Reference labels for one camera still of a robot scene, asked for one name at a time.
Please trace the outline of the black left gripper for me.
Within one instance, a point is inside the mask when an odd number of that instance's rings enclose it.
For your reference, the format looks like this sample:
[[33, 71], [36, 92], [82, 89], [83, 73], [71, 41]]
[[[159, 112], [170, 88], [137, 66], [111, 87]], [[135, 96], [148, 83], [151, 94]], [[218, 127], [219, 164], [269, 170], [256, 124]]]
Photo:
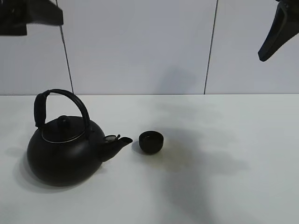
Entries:
[[28, 24], [62, 26], [63, 11], [50, 0], [2, 0], [0, 35], [26, 36]]

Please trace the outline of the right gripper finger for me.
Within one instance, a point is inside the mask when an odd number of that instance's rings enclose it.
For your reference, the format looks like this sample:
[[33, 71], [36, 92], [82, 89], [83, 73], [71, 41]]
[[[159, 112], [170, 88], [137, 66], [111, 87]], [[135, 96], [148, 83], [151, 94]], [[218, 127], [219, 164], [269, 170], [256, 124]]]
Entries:
[[279, 2], [268, 35], [258, 51], [259, 60], [267, 61], [286, 42], [299, 33], [299, 3]]

